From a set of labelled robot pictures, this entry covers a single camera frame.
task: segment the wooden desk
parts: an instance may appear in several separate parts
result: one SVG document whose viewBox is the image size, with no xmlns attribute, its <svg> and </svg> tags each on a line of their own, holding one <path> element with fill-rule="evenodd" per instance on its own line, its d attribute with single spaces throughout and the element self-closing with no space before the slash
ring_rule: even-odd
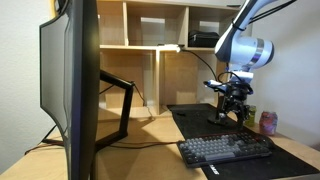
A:
<svg viewBox="0 0 320 180">
<path fill-rule="evenodd" d="M 101 121 L 98 136 L 105 133 L 105 126 L 114 122 Z M 131 120 L 129 136 L 122 142 L 178 141 L 182 140 L 172 117 L 155 120 Z M 320 169 L 320 152 L 276 134 L 273 141 L 283 149 Z M 96 156 L 98 179 L 206 179 L 201 169 L 185 167 L 175 144 L 130 150 L 107 147 Z M 48 147 L 31 151 L 4 172 L 0 179 L 67 179 L 64 149 Z"/>
</svg>

